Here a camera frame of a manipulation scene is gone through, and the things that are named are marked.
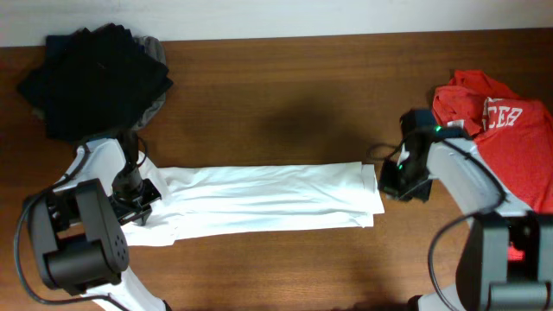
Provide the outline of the white printed t-shirt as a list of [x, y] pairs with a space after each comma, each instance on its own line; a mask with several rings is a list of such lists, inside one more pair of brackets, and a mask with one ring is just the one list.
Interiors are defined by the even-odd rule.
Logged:
[[160, 191], [145, 225], [122, 229], [130, 246], [245, 232], [372, 227], [385, 211], [375, 168], [362, 162], [140, 169]]

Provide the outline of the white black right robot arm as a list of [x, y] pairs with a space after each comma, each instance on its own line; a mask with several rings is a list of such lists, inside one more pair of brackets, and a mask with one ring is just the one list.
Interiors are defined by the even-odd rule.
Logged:
[[[378, 189], [393, 200], [427, 201], [434, 180], [448, 190], [462, 215], [432, 238], [427, 265], [431, 294], [410, 298], [410, 310], [550, 310], [552, 218], [535, 213], [508, 192], [460, 127], [440, 126], [431, 110], [399, 119], [402, 140], [382, 158]], [[454, 284], [443, 288], [434, 269], [441, 237], [462, 223], [470, 232]]]

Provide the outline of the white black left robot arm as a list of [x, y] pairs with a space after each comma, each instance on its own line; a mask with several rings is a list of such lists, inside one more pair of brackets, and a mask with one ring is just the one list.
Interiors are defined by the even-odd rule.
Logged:
[[146, 142], [133, 130], [80, 142], [66, 173], [23, 203], [16, 228], [29, 232], [36, 266], [49, 289], [68, 298], [49, 300], [30, 288], [22, 271], [21, 235], [13, 242], [16, 273], [35, 301], [51, 306], [95, 301], [106, 310], [168, 310], [130, 268], [122, 227], [145, 225], [161, 194], [141, 176]]

